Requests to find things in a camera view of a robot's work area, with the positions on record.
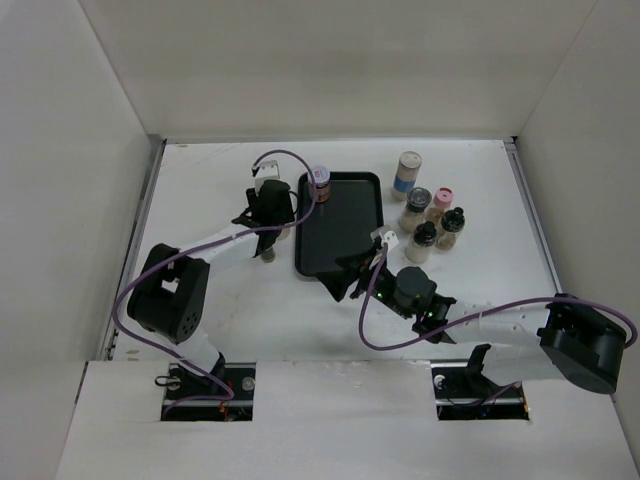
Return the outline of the black plastic tray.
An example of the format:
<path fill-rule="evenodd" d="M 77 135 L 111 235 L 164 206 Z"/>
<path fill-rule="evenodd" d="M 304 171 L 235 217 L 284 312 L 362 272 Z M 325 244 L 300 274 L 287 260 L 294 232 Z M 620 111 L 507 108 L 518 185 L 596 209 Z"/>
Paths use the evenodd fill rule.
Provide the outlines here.
<path fill-rule="evenodd" d="M 370 248 L 370 234 L 384 224 L 376 174 L 332 172 L 328 187 L 328 199 L 312 206 L 307 176 L 298 180 L 298 216 L 305 221 L 296 226 L 294 256 L 295 268 L 304 277 L 337 271 L 336 260 Z"/>

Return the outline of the small black-cap dark bottle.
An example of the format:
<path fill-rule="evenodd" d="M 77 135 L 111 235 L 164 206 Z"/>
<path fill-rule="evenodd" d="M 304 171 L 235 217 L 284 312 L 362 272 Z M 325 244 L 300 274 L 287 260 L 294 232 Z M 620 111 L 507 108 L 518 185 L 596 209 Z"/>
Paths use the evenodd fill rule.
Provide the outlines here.
<path fill-rule="evenodd" d="M 268 248 L 265 248 L 262 252 L 261 252 L 261 260 L 264 263 L 272 263 L 275 258 L 276 258 L 276 252 L 275 252 L 275 247 L 274 245 L 271 245 Z"/>

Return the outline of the white-lid brown spice jar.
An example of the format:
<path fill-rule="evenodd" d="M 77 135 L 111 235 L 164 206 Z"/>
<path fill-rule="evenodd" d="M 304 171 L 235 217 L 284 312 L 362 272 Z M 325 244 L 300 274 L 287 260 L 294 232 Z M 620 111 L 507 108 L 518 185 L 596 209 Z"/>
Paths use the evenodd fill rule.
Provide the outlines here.
<path fill-rule="evenodd" d="M 317 203 L 325 203 L 330 197 L 330 171 L 324 166 L 314 166 L 308 177 L 310 198 Z"/>

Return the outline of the black-cap grinder white salt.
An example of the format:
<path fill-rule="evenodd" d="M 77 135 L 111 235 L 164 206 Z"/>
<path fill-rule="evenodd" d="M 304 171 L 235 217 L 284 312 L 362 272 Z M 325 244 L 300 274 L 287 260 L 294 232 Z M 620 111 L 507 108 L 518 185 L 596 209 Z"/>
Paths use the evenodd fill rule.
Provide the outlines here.
<path fill-rule="evenodd" d="M 412 233 L 424 222 L 425 211 L 432 200 L 431 192 L 422 187 L 412 188 L 406 196 L 404 209 L 399 217 L 398 225 L 406 233 Z"/>

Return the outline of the tall blue-label bead jar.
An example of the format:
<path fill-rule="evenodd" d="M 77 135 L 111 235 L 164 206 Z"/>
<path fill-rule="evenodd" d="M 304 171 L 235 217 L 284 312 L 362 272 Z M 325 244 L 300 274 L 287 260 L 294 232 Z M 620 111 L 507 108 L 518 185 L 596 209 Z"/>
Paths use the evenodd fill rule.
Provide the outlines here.
<path fill-rule="evenodd" d="M 414 151 L 400 154 L 396 173 L 392 182 L 391 194 L 396 200 L 405 200 L 407 194 L 415 186 L 422 157 Z"/>

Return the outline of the yellow-cap clear spice bottle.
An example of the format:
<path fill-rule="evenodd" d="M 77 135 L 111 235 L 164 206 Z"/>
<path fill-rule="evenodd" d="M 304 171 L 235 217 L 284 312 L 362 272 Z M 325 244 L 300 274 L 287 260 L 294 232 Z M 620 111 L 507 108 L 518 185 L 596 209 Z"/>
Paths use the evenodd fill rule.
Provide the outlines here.
<path fill-rule="evenodd" d="M 280 231 L 279 235 L 277 236 L 276 240 L 277 240 L 277 241 L 284 241 L 284 240 L 285 240 L 285 239 L 287 239 L 287 238 L 288 238 L 288 236 L 290 235 L 290 231 L 291 231 L 291 229 L 290 229 L 290 228 L 283 228 L 283 229 Z"/>

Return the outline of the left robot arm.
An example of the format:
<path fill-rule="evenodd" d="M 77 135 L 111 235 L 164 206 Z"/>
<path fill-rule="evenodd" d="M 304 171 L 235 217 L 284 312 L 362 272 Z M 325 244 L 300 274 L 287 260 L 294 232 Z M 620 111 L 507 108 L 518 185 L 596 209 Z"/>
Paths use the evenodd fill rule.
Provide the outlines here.
<path fill-rule="evenodd" d="M 289 191 L 280 180 L 248 189 L 247 208 L 229 227 L 203 241 L 213 248 L 172 261 L 136 285 L 129 297 L 128 317 L 191 362 L 189 383 L 202 398 L 219 395 L 225 377 L 223 356 L 200 326 L 209 276 L 273 247 L 280 227 L 294 220 Z"/>

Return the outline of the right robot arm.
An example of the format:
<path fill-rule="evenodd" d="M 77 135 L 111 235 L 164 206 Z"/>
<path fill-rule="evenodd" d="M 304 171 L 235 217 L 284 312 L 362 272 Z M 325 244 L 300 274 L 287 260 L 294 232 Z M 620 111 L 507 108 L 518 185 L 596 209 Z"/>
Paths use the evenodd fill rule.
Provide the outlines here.
<path fill-rule="evenodd" d="M 638 338 L 625 315 L 568 294 L 471 305 L 438 294 L 419 267 L 392 273 L 376 248 L 337 263 L 337 270 L 316 276 L 336 301 L 379 301 L 412 321 L 418 343 L 473 345 L 463 380 L 478 396 L 516 381 L 547 379 L 610 395 L 623 353 Z"/>

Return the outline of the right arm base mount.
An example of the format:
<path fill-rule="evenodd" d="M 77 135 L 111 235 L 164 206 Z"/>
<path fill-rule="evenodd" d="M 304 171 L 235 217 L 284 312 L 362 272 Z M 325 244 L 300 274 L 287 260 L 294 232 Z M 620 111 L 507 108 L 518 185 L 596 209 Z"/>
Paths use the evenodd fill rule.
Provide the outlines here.
<path fill-rule="evenodd" d="M 431 375 L 440 421 L 529 420 L 520 383 L 499 386 L 472 376 L 464 362 L 432 363 Z"/>

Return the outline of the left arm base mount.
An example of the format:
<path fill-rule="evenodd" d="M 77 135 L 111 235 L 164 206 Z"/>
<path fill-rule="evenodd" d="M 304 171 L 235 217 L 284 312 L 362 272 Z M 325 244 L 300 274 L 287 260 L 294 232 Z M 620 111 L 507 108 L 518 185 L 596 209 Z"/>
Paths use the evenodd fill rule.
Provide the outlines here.
<path fill-rule="evenodd" d="M 197 377 L 181 365 L 170 364 L 168 373 L 159 375 L 154 384 L 163 389 L 162 421 L 174 422 L 244 422 L 253 419 L 256 392 L 254 363 L 227 363 L 222 381 L 233 391 L 228 393 L 207 378 Z"/>

